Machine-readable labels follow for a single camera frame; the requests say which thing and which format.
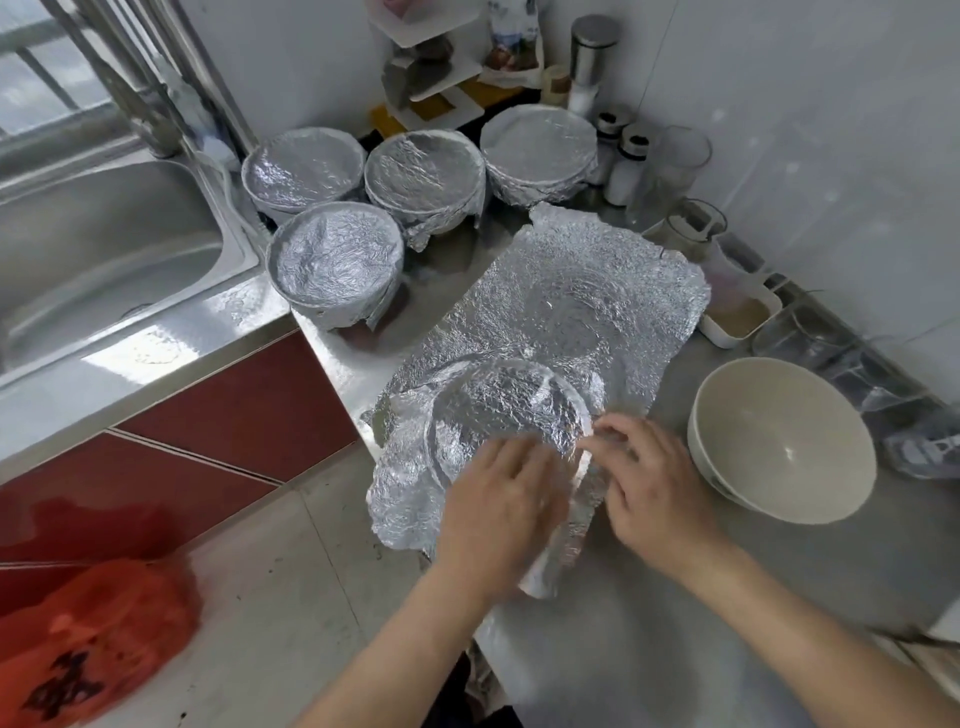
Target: hand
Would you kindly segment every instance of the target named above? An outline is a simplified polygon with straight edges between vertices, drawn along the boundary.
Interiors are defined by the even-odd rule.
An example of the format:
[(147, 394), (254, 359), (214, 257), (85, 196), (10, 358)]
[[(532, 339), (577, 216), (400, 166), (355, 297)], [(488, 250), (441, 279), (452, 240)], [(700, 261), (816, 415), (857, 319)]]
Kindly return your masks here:
[(731, 542), (675, 435), (649, 420), (619, 414), (604, 415), (594, 426), (626, 436), (624, 445), (597, 436), (578, 443), (612, 476), (607, 512), (625, 546), (681, 583), (728, 550)]
[(510, 595), (566, 520), (564, 463), (536, 437), (493, 439), (446, 492), (436, 568), (488, 608)]

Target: stainless steel sink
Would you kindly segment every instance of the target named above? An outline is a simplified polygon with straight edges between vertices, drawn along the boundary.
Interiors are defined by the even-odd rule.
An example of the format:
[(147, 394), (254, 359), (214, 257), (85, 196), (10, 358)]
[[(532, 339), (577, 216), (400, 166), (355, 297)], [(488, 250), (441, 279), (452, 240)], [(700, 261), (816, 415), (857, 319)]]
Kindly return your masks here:
[(143, 152), (0, 205), (0, 386), (257, 265), (217, 182)]

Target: window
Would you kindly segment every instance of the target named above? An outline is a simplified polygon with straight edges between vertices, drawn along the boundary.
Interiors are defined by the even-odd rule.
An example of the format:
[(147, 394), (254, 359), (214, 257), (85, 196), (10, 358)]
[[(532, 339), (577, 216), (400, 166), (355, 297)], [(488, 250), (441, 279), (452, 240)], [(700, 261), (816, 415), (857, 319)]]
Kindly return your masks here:
[[(61, 6), (83, 27), (70, 0)], [(127, 80), (100, 37), (84, 35)], [(40, 0), (0, 0), (0, 136), (16, 136), (110, 104), (107, 90)]]

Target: aluminum foil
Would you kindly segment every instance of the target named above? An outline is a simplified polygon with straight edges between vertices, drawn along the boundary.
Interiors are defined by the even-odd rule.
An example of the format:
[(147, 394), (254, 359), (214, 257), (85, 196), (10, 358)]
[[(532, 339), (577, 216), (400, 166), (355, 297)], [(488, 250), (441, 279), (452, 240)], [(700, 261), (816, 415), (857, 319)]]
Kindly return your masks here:
[[(491, 432), (534, 429), (560, 449), (589, 432), (588, 420), (570, 414), (579, 411), (578, 398), (565, 387), (589, 415), (644, 414), (707, 307), (703, 273), (680, 253), (592, 213), (541, 203), (530, 217), (533, 224), (427, 334), (369, 413), (384, 449), (367, 503), (387, 546), (432, 554), (444, 489)], [(545, 385), (506, 376), (502, 368), (517, 360), (549, 372)], [(578, 469), (585, 468), (581, 461)], [(555, 593), (603, 499), (599, 473), (578, 478), (568, 522), (521, 583), (530, 595)]]
[(336, 129), (294, 129), (265, 141), (244, 160), (243, 184), (261, 205), (297, 213), (350, 197), (363, 183), (366, 153)]
[(468, 215), (478, 219), (487, 193), (480, 151), (459, 132), (432, 130), (391, 136), (367, 159), (367, 196), (400, 223), (420, 252), (437, 232)]
[(394, 219), (364, 203), (320, 203), (284, 223), (267, 251), (274, 287), (321, 328), (382, 313), (400, 284), (403, 236)]
[(493, 194), (508, 205), (562, 202), (597, 166), (596, 130), (566, 109), (528, 104), (498, 113), (480, 133)]

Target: faucet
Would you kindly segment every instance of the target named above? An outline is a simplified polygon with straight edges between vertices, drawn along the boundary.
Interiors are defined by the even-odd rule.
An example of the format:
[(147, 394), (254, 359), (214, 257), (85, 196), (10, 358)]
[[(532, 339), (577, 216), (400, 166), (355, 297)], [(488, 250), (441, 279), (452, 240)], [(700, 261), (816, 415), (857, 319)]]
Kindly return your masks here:
[(46, 11), (62, 26), (66, 34), (86, 58), (97, 78), (104, 85), (117, 107), (130, 120), (136, 134), (157, 158), (168, 158), (181, 149), (183, 135), (166, 116), (148, 104), (113, 66), (100, 58), (96, 49), (58, 0), (40, 0)]

